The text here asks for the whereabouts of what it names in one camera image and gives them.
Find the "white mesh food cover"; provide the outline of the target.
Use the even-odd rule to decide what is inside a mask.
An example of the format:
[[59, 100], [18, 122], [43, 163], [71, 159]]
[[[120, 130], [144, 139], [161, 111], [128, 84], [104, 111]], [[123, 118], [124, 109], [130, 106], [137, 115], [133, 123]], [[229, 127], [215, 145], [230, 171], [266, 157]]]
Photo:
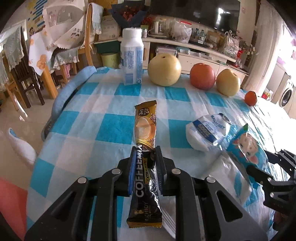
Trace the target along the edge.
[[61, 49], [76, 47], [84, 37], [88, 1], [54, 1], [43, 10], [51, 43]]

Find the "blue folded towel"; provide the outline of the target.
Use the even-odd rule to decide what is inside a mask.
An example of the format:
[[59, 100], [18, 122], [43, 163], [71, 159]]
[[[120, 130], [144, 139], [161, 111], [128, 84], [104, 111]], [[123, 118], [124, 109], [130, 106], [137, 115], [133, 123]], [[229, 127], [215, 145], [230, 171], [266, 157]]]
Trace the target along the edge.
[[96, 72], [94, 66], [87, 66], [79, 71], [73, 78], [70, 80], [65, 87], [62, 88], [58, 96], [56, 97], [51, 111], [51, 116], [47, 121], [41, 132], [41, 139], [45, 141], [55, 122], [59, 118], [63, 109], [73, 98], [73, 96], [78, 92], [78, 89]]

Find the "white tv cabinet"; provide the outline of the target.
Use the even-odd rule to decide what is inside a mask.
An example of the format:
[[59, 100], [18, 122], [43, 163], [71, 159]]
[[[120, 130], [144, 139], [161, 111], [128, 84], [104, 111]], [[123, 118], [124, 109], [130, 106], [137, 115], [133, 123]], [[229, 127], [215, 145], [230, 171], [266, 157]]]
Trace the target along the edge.
[[193, 65], [204, 63], [212, 67], [215, 75], [218, 75], [224, 69], [230, 69], [241, 81], [248, 76], [246, 71], [232, 65], [235, 63], [235, 59], [209, 48], [152, 37], [143, 38], [142, 41], [144, 43], [144, 69], [147, 69], [148, 63], [152, 59], [152, 55], [156, 54], [157, 45], [168, 45], [177, 49], [176, 57], [181, 63], [182, 73], [184, 74], [189, 74]]

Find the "right yellow pear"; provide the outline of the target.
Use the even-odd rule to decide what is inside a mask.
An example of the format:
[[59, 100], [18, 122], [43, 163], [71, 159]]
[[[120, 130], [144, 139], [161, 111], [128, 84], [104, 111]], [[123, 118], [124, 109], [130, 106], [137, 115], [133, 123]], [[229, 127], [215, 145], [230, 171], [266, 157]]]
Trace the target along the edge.
[[217, 90], [228, 97], [234, 96], [240, 89], [240, 79], [230, 69], [224, 69], [216, 77]]

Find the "red apple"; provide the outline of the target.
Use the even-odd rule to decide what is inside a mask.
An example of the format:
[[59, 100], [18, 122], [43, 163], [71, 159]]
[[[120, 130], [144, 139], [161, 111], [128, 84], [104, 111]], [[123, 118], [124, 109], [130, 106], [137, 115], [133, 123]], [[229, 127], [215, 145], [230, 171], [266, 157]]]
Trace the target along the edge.
[[215, 84], [215, 73], [211, 66], [197, 63], [190, 70], [190, 83], [201, 90], [209, 90]]

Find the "gold black coffee mix sachet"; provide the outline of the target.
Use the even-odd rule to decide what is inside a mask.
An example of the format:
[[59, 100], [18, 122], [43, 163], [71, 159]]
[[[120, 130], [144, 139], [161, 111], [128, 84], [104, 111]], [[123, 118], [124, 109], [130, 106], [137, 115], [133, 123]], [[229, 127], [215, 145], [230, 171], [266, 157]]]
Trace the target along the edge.
[[146, 101], [135, 106], [134, 134], [137, 148], [134, 189], [126, 220], [129, 228], [162, 226], [159, 203], [155, 138], [157, 102]]

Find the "blue checkered tablecloth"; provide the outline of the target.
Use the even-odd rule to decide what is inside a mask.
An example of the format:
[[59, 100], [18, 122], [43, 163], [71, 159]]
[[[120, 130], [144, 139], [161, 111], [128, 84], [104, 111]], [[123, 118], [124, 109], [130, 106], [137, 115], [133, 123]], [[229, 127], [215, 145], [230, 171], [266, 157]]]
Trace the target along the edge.
[[[248, 106], [244, 90], [227, 97], [215, 88], [197, 89], [186, 74], [168, 87], [153, 84], [146, 71], [134, 85], [125, 85], [122, 77], [119, 69], [86, 67], [57, 96], [32, 173], [27, 226], [78, 177], [100, 177], [140, 144], [160, 146], [165, 157], [194, 177], [218, 177], [268, 235], [274, 236], [273, 211], [263, 205], [263, 191], [248, 183], [226, 149], [239, 130], [248, 126], [258, 142], [252, 159], [276, 179], [286, 179], [283, 169], [267, 164], [262, 153], [289, 147], [294, 122], [286, 111], [262, 98]], [[220, 113], [230, 121], [222, 142], [210, 149], [194, 149], [186, 136], [187, 124], [206, 115], [221, 122]]]

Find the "yellow pear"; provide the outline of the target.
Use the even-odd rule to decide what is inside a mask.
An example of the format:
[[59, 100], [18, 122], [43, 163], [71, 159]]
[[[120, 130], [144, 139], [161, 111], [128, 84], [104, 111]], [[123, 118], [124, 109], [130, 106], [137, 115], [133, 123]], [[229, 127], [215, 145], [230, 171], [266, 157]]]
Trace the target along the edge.
[[230, 69], [224, 69], [216, 77], [217, 90], [228, 97], [234, 96], [240, 89], [240, 79]]
[[159, 86], [172, 86], [180, 78], [182, 66], [172, 54], [158, 54], [148, 64], [147, 72], [152, 83]]

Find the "small orange tangerine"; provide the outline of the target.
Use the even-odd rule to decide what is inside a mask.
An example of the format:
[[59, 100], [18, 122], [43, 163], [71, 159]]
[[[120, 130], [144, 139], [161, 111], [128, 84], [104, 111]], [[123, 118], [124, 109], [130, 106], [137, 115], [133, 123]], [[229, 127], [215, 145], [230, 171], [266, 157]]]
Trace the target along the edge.
[[257, 95], [254, 91], [248, 91], [245, 94], [244, 97], [244, 102], [248, 105], [248, 106], [255, 106], [257, 103]]

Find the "white washing machine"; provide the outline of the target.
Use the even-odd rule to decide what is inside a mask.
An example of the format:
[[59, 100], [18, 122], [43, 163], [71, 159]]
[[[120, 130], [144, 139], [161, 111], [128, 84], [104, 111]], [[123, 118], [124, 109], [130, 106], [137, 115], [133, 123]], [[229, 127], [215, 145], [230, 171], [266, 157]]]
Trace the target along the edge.
[[284, 73], [276, 92], [273, 94], [271, 102], [283, 108], [288, 113], [292, 105], [294, 93], [295, 80], [287, 73]]

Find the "wooden dining chair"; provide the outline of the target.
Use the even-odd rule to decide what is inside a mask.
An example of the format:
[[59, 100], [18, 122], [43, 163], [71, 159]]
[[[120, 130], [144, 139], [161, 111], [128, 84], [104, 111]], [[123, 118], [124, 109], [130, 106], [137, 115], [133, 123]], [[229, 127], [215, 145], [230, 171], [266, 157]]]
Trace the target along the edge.
[[103, 17], [104, 8], [94, 2], [89, 3], [84, 21], [83, 40], [78, 43], [78, 46], [69, 50], [64, 50], [56, 54], [54, 66], [59, 67], [63, 76], [62, 83], [67, 84], [70, 74], [67, 71], [67, 66], [73, 68], [74, 75], [77, 74], [76, 63], [79, 63], [79, 55], [84, 54], [88, 66], [93, 66], [92, 61], [92, 46], [95, 40], [95, 35], [102, 33], [101, 20]]

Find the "green waste bin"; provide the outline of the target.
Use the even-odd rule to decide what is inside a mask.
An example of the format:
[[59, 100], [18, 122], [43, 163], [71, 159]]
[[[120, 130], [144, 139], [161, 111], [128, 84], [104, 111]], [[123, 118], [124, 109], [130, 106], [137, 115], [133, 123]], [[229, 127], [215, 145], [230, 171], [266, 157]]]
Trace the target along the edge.
[[119, 66], [119, 53], [102, 53], [102, 64], [104, 67], [117, 69]]

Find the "dark wooden chair with cover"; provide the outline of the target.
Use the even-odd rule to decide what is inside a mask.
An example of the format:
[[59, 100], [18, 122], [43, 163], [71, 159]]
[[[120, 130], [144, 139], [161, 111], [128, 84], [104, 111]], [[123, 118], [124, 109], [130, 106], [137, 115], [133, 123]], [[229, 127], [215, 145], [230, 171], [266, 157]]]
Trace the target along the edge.
[[18, 97], [30, 108], [31, 104], [26, 95], [27, 92], [34, 90], [41, 102], [45, 104], [41, 94], [43, 87], [39, 85], [38, 78], [29, 66], [29, 55], [27, 44], [23, 34], [23, 28], [18, 27], [4, 44], [4, 69], [8, 75], [8, 82], [4, 84], [16, 110], [19, 109]]

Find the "white grey foil bag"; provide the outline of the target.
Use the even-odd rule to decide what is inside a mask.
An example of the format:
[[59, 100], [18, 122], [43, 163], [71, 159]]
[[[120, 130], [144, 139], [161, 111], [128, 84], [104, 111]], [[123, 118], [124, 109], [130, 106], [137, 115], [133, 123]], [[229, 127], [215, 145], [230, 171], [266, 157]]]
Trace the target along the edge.
[[[217, 160], [197, 176], [199, 179], [205, 179], [211, 176], [216, 179], [241, 205], [244, 205], [251, 194], [249, 181], [245, 179], [234, 161], [226, 152], [223, 152]], [[164, 229], [176, 237], [176, 201], [175, 197], [160, 198], [160, 204], [163, 212]]]

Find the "pink plastic trash bucket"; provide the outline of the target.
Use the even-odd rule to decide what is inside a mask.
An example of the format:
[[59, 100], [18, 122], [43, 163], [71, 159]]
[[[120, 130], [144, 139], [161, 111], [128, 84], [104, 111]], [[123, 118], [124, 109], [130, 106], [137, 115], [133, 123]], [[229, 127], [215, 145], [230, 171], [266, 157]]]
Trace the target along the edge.
[[1, 178], [1, 214], [17, 237], [24, 239], [27, 228], [28, 192]]

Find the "white milk bottle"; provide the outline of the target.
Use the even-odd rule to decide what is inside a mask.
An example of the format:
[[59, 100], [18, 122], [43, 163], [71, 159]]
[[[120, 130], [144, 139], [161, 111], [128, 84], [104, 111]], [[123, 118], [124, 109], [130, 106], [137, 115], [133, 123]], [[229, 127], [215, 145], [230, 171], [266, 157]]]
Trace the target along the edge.
[[120, 44], [121, 69], [124, 85], [142, 82], [144, 44], [141, 28], [125, 28]]

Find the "left yellow pear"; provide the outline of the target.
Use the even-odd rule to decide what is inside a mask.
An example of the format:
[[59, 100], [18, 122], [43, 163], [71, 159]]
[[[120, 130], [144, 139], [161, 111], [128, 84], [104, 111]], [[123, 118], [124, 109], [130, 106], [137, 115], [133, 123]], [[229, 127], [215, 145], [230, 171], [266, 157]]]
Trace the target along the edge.
[[152, 83], [159, 86], [172, 86], [180, 78], [182, 66], [172, 54], [158, 54], [148, 64], [147, 72]]

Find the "blue cartoon snack packet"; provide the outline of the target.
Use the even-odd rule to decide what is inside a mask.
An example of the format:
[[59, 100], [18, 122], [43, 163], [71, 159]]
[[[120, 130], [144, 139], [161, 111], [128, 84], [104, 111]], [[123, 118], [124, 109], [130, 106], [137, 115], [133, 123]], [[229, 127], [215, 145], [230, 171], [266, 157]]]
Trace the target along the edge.
[[248, 166], [261, 170], [266, 168], [267, 155], [247, 123], [231, 139], [226, 151], [245, 169]]

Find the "dining table with white cloth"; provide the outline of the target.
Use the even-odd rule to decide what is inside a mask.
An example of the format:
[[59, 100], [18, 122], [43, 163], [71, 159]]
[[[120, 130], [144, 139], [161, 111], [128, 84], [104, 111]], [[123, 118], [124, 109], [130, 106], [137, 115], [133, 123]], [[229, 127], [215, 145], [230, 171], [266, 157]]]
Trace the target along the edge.
[[50, 33], [45, 28], [30, 37], [29, 65], [34, 68], [35, 73], [43, 80], [51, 99], [57, 97], [58, 91], [51, 77], [48, 62], [50, 62], [56, 48], [57, 46], [54, 44]]

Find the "pink storage box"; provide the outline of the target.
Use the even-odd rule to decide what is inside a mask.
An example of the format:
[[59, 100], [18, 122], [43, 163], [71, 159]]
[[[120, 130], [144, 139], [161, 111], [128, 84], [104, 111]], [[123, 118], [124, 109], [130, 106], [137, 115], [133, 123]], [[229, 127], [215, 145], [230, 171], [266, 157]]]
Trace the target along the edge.
[[171, 54], [173, 56], [177, 56], [177, 49], [176, 48], [173, 48], [173, 47], [170, 47], [168, 45], [164, 45], [164, 46], [161, 46], [161, 45], [157, 45], [156, 47], [156, 55], [158, 54]]

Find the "white blue plastic bag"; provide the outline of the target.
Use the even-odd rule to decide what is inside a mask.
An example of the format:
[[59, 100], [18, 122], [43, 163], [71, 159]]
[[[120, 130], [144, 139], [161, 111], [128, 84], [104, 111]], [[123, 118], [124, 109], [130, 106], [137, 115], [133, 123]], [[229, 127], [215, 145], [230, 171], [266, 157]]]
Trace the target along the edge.
[[225, 114], [208, 114], [186, 125], [186, 138], [193, 149], [210, 152], [219, 147], [230, 127], [231, 121]]

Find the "black flat screen television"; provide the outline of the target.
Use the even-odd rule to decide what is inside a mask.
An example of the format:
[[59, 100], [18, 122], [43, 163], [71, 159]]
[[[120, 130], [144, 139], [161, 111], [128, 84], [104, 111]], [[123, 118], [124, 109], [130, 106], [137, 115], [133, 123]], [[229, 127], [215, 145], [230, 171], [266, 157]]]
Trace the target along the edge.
[[237, 31], [240, 1], [153, 0], [151, 14], [189, 20], [220, 32]]

